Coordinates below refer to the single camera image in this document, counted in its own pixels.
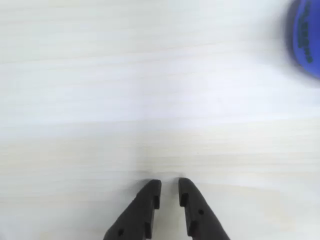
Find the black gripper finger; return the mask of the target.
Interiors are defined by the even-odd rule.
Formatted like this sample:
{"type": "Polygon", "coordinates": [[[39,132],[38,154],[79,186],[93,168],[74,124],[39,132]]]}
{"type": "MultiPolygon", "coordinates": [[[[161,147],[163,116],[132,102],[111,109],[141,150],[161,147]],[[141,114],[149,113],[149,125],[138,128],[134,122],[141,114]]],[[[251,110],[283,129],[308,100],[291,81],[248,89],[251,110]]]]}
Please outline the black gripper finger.
{"type": "Polygon", "coordinates": [[[187,235],[194,240],[228,240],[229,236],[196,185],[178,180],[179,205],[184,208],[187,235]]]}
{"type": "Polygon", "coordinates": [[[106,231],[105,240],[150,240],[155,210],[160,208],[162,182],[152,179],[106,231]]]}

